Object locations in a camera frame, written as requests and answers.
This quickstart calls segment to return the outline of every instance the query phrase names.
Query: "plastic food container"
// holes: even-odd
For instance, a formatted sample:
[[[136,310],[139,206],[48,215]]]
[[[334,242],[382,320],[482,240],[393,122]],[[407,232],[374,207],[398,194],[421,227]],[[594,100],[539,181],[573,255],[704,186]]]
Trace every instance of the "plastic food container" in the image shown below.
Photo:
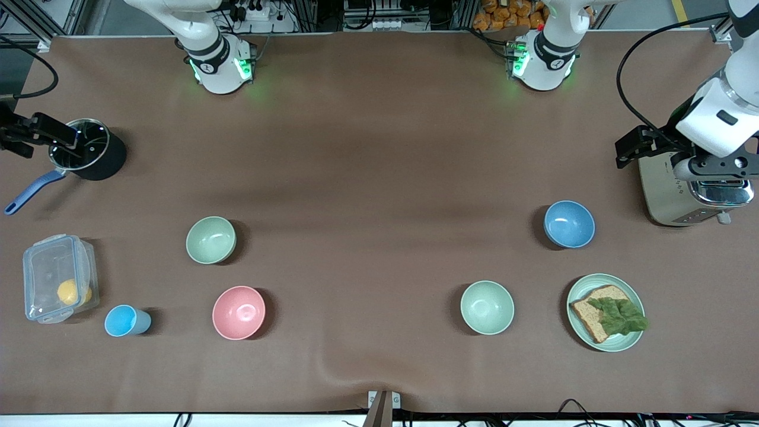
[[[99,302],[91,244],[60,234],[24,252],[24,308],[29,320],[62,322]]]

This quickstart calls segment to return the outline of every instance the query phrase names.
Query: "green plate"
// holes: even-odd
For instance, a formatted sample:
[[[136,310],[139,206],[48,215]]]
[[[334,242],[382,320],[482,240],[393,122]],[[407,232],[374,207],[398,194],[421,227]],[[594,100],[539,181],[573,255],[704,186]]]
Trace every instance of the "green plate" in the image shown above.
[[[641,313],[643,313],[643,315],[646,315],[646,311],[643,310],[643,303],[641,302],[641,299],[638,297],[638,294],[632,290],[630,285],[625,283],[622,279],[614,277],[610,274],[595,273],[581,278],[569,290],[569,295],[567,296],[567,315],[569,316],[569,323],[572,325],[572,329],[575,330],[575,333],[578,335],[578,337],[580,337],[581,340],[583,340],[587,345],[593,347],[594,349],[607,352],[627,350],[628,348],[634,346],[635,343],[641,339],[643,332],[631,332],[627,335],[614,334],[607,338],[606,341],[603,341],[601,344],[596,343],[593,341],[591,334],[588,333],[587,329],[585,329],[585,325],[582,324],[582,321],[570,306],[570,304],[573,302],[585,298],[587,294],[591,293],[594,289],[605,285],[614,285],[620,288],[627,295],[627,297],[630,298],[630,301],[641,310]]]

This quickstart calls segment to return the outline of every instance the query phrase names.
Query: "toast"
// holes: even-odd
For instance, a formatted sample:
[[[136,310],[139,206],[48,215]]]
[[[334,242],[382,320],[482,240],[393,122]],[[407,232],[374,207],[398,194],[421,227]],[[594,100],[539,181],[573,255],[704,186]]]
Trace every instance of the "toast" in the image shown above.
[[[571,304],[572,310],[575,311],[577,317],[579,317],[585,325],[585,329],[587,329],[587,332],[593,337],[593,341],[598,344],[606,341],[606,339],[609,338],[609,335],[603,330],[603,326],[601,326],[600,323],[601,310],[588,304],[587,301],[592,298],[599,299],[603,297],[609,297],[611,299],[630,299],[620,288],[614,285],[606,285],[594,289],[592,292],[588,293],[585,298]]]

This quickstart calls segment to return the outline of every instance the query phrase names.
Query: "container lid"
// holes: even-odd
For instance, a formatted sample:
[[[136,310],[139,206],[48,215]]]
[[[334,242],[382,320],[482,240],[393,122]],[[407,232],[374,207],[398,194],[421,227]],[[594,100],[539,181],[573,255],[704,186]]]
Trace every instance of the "container lid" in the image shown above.
[[[27,318],[58,323],[85,303],[90,260],[76,236],[48,237],[24,252],[24,305]]]

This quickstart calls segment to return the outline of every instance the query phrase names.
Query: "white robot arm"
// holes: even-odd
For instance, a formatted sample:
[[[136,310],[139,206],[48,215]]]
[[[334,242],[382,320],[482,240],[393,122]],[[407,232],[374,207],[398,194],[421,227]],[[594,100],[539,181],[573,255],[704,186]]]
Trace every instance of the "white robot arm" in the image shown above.
[[[222,0],[125,0],[157,19],[190,56],[195,78],[212,93],[231,93],[253,80],[255,46],[221,34],[208,11]]]
[[[759,133],[759,0],[726,0],[743,47],[661,128],[638,126],[616,142],[617,166],[676,152],[683,181],[759,178],[759,156],[744,148]]]
[[[569,76],[575,51],[591,26],[586,6],[611,5],[623,0],[543,0],[550,11],[543,30],[517,38],[526,45],[512,75],[535,90],[556,89]]]

